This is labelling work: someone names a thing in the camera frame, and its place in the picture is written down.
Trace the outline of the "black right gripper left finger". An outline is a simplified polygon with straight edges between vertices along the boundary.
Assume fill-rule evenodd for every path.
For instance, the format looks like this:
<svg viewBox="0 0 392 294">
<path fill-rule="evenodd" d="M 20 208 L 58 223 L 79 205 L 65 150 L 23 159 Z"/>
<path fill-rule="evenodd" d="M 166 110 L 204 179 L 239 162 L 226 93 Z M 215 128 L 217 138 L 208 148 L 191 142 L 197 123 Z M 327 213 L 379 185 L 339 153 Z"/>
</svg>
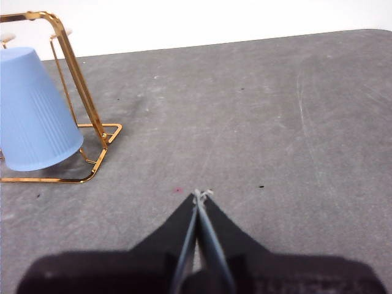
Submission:
<svg viewBox="0 0 392 294">
<path fill-rule="evenodd" d="M 168 293 L 195 222 L 190 194 L 152 234 L 124 251 L 68 251 L 37 259 L 17 293 Z"/>
</svg>

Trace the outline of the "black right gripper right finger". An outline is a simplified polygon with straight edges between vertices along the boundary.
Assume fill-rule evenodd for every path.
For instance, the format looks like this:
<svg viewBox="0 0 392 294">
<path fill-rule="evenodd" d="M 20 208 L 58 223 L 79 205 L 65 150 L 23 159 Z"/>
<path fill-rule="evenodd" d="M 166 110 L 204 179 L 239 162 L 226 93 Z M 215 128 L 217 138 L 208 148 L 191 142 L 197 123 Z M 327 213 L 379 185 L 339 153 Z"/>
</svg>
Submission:
<svg viewBox="0 0 392 294">
<path fill-rule="evenodd" d="M 242 231 L 200 194 L 202 227 L 217 251 L 220 270 L 237 293 L 386 293 L 367 264 L 332 255 L 273 252 Z"/>
</svg>

